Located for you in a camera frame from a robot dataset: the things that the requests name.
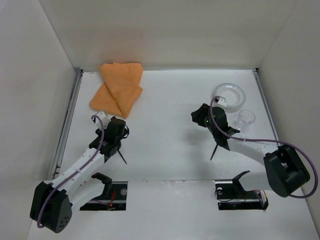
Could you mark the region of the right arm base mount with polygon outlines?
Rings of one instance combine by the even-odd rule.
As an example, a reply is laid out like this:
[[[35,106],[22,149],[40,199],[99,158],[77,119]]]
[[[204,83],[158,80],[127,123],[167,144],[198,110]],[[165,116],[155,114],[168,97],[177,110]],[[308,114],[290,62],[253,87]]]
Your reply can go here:
[[[268,197],[264,191],[245,191],[231,180],[215,181],[214,196],[220,211],[262,210],[269,206]]]

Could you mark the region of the black plastic knife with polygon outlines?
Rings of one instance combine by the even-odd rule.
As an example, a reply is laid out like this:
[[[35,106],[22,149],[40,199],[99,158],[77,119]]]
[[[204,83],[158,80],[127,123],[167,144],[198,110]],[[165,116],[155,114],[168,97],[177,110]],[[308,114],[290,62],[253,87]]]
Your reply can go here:
[[[212,152],[212,154],[211,154],[210,161],[212,161],[212,159],[213,159],[213,157],[214,157],[214,155],[215,155],[215,153],[216,153],[216,151],[217,151],[218,147],[219,147],[219,145],[218,145],[218,144],[216,144],[216,146],[214,147],[213,152]]]

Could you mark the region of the white round plate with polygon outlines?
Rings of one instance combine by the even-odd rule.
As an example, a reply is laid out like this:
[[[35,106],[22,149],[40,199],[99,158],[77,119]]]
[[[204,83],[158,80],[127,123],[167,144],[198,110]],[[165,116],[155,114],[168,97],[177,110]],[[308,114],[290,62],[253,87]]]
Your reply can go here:
[[[225,99],[224,107],[229,110],[238,110],[246,102],[244,90],[233,83],[222,83],[214,90],[214,96]]]

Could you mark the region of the clear plastic cup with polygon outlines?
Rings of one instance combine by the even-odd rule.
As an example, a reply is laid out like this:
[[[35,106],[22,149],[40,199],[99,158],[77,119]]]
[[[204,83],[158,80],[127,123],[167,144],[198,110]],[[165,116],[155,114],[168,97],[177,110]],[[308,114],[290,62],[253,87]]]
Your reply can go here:
[[[243,109],[238,113],[237,118],[234,121],[234,126],[241,132],[247,131],[255,120],[256,116],[251,110]]]

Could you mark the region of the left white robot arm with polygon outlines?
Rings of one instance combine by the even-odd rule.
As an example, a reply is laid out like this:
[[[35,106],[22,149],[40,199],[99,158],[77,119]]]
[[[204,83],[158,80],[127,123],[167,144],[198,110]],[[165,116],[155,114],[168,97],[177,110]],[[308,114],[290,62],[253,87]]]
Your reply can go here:
[[[91,118],[97,137],[81,157],[53,180],[42,181],[34,190],[30,218],[39,229],[58,234],[77,211],[124,211],[128,183],[113,181],[99,169],[120,153],[130,130],[122,119],[99,112]]]

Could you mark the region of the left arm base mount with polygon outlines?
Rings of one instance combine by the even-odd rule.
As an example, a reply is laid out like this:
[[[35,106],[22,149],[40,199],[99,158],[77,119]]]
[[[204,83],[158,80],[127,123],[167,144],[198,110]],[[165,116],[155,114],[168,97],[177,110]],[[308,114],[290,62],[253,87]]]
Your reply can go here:
[[[125,211],[127,207],[128,182],[114,181],[103,193],[87,202],[80,211]]]

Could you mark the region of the black plastic fork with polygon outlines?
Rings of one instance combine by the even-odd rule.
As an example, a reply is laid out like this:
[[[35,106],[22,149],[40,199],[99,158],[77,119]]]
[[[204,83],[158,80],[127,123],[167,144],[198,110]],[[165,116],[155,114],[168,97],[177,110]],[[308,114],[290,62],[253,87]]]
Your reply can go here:
[[[117,150],[117,152],[119,153],[119,155],[122,158],[122,160],[124,161],[124,163],[127,165],[127,161],[125,160],[125,158],[123,157],[123,155],[121,154],[119,149]]]

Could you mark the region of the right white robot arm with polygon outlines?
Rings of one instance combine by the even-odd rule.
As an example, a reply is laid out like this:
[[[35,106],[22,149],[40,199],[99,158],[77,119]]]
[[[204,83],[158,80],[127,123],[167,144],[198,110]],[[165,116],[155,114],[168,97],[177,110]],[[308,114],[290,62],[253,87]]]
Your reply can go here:
[[[270,190],[286,198],[310,180],[307,168],[292,146],[244,138],[238,129],[229,126],[223,108],[204,103],[191,113],[191,118],[194,123],[210,131],[219,147],[242,154],[264,166],[262,172],[246,170],[235,176],[232,183],[239,191]]]

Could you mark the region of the orange cloth placemat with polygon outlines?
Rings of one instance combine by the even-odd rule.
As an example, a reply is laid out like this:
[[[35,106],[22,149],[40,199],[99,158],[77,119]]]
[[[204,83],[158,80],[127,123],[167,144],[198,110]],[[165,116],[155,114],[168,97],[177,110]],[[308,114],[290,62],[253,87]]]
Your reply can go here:
[[[98,66],[103,83],[89,102],[95,111],[127,118],[141,95],[143,67],[140,63],[105,63]]]

